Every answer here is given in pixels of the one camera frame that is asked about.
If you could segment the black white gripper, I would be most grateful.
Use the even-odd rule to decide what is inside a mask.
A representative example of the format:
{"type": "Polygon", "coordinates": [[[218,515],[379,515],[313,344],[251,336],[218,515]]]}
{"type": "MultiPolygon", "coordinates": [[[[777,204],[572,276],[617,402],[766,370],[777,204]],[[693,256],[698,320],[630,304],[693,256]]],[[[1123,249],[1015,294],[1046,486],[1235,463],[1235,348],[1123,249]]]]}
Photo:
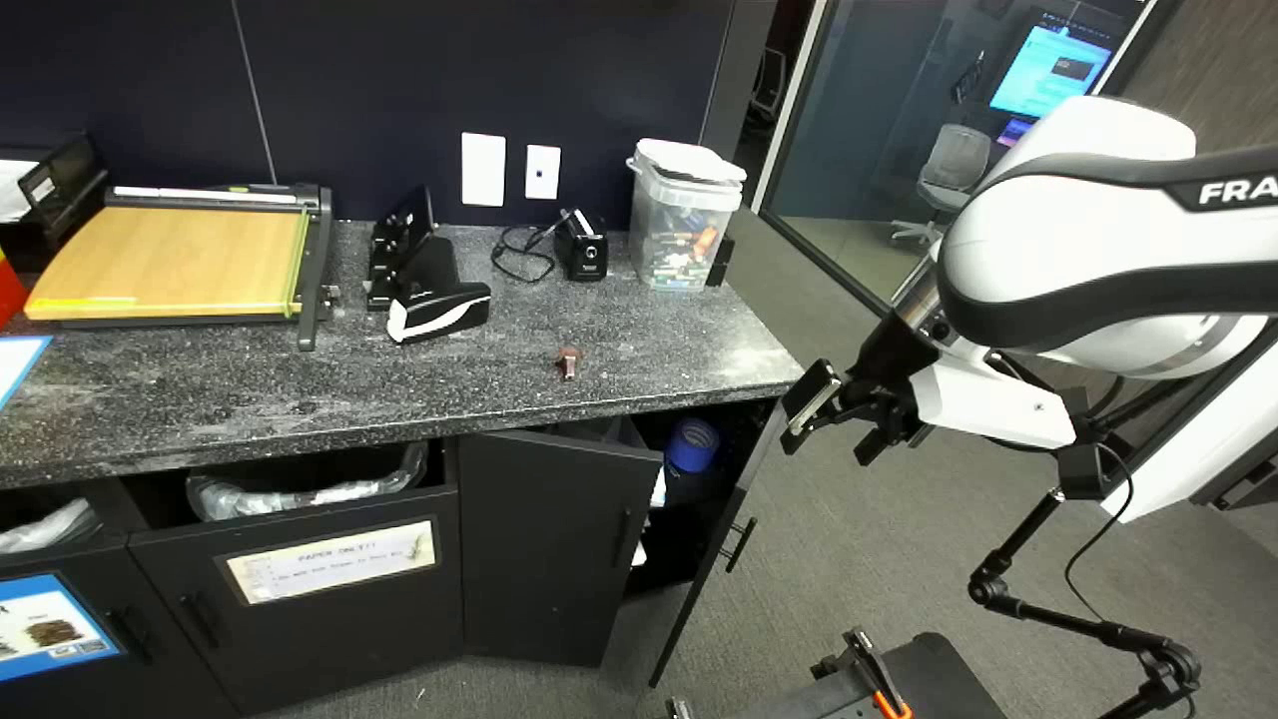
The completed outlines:
{"type": "Polygon", "coordinates": [[[911,322],[886,316],[838,370],[815,358],[782,394],[782,453],[794,457],[825,425],[866,418],[873,433],[854,443],[854,458],[873,467],[886,449],[922,433],[911,376],[932,366],[938,348],[911,322]]]}

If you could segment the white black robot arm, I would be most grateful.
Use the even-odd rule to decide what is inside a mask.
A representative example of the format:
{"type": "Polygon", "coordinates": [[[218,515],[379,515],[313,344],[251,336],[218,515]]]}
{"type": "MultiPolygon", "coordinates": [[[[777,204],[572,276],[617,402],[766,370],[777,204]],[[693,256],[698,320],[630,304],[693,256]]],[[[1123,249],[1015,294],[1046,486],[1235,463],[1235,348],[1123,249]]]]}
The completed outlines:
{"type": "Polygon", "coordinates": [[[886,316],[853,366],[810,362],[782,394],[787,449],[862,418],[882,449],[942,429],[1075,453],[1084,417],[1011,353],[1153,382],[1239,362],[1278,316],[1278,152],[1075,96],[979,180],[932,276],[950,330],[886,316]]]}

